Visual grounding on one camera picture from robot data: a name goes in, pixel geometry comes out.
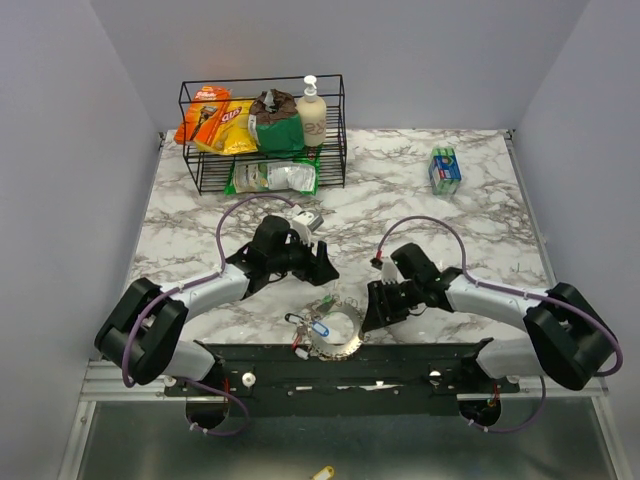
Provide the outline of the cream soap pump bottle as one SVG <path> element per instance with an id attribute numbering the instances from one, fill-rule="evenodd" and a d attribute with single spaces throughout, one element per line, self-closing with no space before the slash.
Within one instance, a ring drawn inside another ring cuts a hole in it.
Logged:
<path id="1" fill-rule="evenodd" d="M 327 106 L 318 94 L 317 78 L 306 75 L 303 82 L 304 92 L 297 100 L 296 108 L 302 123 L 304 143 L 307 147 L 318 147 L 326 138 Z"/>

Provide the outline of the yellow tag on floor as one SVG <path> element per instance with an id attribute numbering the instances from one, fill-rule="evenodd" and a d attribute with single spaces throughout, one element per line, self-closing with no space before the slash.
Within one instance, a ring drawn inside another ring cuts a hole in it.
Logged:
<path id="1" fill-rule="evenodd" d="M 327 465 L 317 473 L 313 474 L 310 477 L 310 479 L 311 480 L 331 480 L 334 477 L 334 475 L 335 475 L 335 469 L 332 466 Z"/>

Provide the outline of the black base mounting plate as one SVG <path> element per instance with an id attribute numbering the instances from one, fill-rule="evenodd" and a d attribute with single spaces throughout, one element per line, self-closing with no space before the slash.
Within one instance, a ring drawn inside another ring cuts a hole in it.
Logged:
<path id="1" fill-rule="evenodd" d="M 476 365 L 486 344 L 366 344 L 338 361 L 303 360 L 284 344 L 209 344 L 216 363 L 205 382 L 252 417 L 456 416 L 520 391 Z"/>

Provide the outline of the orange razor package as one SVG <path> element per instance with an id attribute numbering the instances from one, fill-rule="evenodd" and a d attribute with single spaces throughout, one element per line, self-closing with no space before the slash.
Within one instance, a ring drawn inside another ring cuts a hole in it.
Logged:
<path id="1" fill-rule="evenodd" d="M 220 86 L 205 85 L 194 95 L 174 135 L 180 145 L 210 149 L 232 92 Z"/>

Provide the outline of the blue green sponge pack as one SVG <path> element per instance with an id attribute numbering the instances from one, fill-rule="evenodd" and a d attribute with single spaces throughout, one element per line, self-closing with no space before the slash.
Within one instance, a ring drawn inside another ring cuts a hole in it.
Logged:
<path id="1" fill-rule="evenodd" d="M 462 180 L 455 150 L 451 147 L 434 148 L 428 175 L 434 195 L 454 195 Z"/>

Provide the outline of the green white snack bag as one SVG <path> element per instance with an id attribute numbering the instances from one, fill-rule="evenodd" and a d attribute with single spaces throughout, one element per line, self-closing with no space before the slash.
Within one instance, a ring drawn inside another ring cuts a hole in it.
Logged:
<path id="1" fill-rule="evenodd" d="M 291 158 L 236 162 L 223 193 L 295 191 L 315 195 L 319 184 L 319 148 L 310 148 Z"/>

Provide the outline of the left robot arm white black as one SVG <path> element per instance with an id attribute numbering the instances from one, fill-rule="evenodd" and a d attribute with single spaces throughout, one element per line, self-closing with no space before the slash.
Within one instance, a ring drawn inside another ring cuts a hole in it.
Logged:
<path id="1" fill-rule="evenodd" d="M 188 321 L 219 306 L 245 300 L 292 274 L 313 286 L 339 278 L 324 241 L 311 234 L 321 215 L 302 211 L 288 221 L 268 215 L 250 242 L 225 259 L 224 271 L 164 288 L 147 278 L 133 282 L 98 331 L 94 346 L 119 366 L 125 380 L 146 385 L 162 375 L 187 378 L 201 395 L 214 393 L 222 380 L 214 355 L 180 339 Z"/>

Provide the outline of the green brown bag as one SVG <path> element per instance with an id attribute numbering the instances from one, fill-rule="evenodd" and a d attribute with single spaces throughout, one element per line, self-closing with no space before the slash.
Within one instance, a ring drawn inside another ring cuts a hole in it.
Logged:
<path id="1" fill-rule="evenodd" d="M 296 100 L 288 92 L 270 89 L 256 97 L 248 127 L 262 154 L 291 155 L 305 146 Z"/>

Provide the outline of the green key tag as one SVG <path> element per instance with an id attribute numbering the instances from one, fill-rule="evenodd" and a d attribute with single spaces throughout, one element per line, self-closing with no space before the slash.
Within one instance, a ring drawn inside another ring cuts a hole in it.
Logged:
<path id="1" fill-rule="evenodd" d="M 326 297 L 323 298 L 320 306 L 330 308 L 335 303 L 336 303 L 336 298 L 334 296 L 327 295 Z"/>

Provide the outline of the yellow chips bag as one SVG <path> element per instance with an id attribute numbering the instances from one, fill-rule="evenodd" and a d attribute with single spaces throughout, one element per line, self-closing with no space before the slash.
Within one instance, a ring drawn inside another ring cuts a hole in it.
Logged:
<path id="1" fill-rule="evenodd" d="M 219 115 L 208 120 L 193 142 L 200 151 L 231 156 L 255 153 L 257 144 L 249 132 L 252 100 L 232 99 Z"/>

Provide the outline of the black key tag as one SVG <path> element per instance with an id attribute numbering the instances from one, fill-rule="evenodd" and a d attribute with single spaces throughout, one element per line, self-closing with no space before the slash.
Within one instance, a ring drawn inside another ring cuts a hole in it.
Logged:
<path id="1" fill-rule="evenodd" d="M 298 314 L 294 314 L 294 313 L 287 313 L 284 316 L 284 319 L 292 324 L 300 324 L 304 321 L 304 318 Z"/>

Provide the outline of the blue tag loose key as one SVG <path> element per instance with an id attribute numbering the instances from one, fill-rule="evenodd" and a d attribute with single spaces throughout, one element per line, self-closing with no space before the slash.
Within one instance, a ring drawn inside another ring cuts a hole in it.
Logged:
<path id="1" fill-rule="evenodd" d="M 329 358 L 329 353 L 326 351 L 328 335 L 329 329 L 321 322 L 300 323 L 292 344 L 294 354 L 302 360 L 308 360 L 311 356 L 327 360 Z"/>

